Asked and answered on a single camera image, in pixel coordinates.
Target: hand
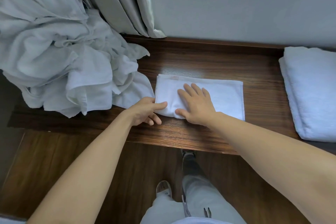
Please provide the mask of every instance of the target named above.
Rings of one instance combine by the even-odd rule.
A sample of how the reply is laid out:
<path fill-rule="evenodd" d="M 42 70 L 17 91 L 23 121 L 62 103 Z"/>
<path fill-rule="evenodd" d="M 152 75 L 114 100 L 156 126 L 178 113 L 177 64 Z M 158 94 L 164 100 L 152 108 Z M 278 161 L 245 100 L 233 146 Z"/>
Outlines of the hand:
<path fill-rule="evenodd" d="M 183 86 L 185 91 L 179 89 L 177 93 L 187 103 L 189 111 L 176 109 L 175 113 L 183 116 L 190 123 L 207 126 L 209 118 L 216 113 L 209 92 L 205 88 L 200 89 L 194 83 L 191 87 L 186 83 Z"/>
<path fill-rule="evenodd" d="M 132 126 L 137 126 L 142 122 L 145 122 L 152 126 L 154 125 L 154 122 L 156 124 L 162 123 L 162 121 L 154 113 L 154 111 L 162 110 L 166 107 L 167 102 L 155 104 L 155 98 L 144 97 L 124 112 L 128 113 L 132 117 Z"/>

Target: person's right arm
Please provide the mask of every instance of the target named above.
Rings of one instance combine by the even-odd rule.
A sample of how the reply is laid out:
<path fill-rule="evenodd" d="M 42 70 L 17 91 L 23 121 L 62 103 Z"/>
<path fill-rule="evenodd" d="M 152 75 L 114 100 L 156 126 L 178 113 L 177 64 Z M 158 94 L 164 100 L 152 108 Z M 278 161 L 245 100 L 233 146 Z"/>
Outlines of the person's right arm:
<path fill-rule="evenodd" d="M 336 223 L 336 156 L 302 141 L 216 112 L 208 91 L 184 85 L 179 95 L 193 124 L 219 133 L 313 224 Z"/>

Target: gray pants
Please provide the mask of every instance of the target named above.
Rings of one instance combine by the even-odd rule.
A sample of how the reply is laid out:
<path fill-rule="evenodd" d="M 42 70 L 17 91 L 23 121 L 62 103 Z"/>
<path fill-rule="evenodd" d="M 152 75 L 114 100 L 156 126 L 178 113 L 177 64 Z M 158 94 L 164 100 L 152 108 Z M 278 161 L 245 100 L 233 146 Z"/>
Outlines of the gray pants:
<path fill-rule="evenodd" d="M 193 155 L 187 155 L 182 163 L 183 192 L 187 208 L 192 217 L 205 217 L 204 208 L 210 209 L 215 220 L 232 224 L 246 224 L 240 214 L 230 205 L 220 192 L 206 178 Z M 171 197 L 157 197 L 141 220 L 141 224 L 171 224 L 185 218 L 183 203 L 175 202 Z"/>

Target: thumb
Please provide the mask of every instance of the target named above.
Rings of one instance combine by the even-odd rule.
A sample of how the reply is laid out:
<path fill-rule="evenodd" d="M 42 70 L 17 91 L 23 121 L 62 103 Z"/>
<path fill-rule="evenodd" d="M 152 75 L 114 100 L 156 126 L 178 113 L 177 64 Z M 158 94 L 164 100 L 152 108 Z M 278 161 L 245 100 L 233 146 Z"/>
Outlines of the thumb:
<path fill-rule="evenodd" d="M 162 102 L 162 103 L 155 103 L 153 104 L 153 110 L 162 110 L 167 107 L 168 103 L 167 102 Z"/>
<path fill-rule="evenodd" d="M 184 118 L 188 119 L 189 118 L 189 112 L 187 110 L 184 109 L 176 109 L 175 113 L 178 115 L 183 116 Z"/>

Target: towel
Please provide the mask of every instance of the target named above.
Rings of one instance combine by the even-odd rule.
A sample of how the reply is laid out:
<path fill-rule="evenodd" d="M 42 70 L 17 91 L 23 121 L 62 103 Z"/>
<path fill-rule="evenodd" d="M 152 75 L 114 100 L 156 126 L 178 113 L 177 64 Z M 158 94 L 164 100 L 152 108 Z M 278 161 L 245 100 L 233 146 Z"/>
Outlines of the towel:
<path fill-rule="evenodd" d="M 0 69 L 31 108 L 67 117 L 112 103 L 129 108 L 153 96 L 137 72 L 146 55 L 82 0 L 0 0 Z"/>
<path fill-rule="evenodd" d="M 183 89 L 183 84 L 196 83 L 200 88 L 205 88 L 211 96 L 211 100 L 217 112 L 223 112 L 234 118 L 245 120 L 243 82 L 234 80 L 212 80 L 191 78 L 180 75 L 159 74 L 155 89 L 155 102 L 168 102 L 168 106 L 158 111 L 158 114 L 184 119 L 177 115 L 175 110 L 187 106 L 177 93 Z"/>
<path fill-rule="evenodd" d="M 336 142 L 336 53 L 287 47 L 279 63 L 299 136 Z"/>

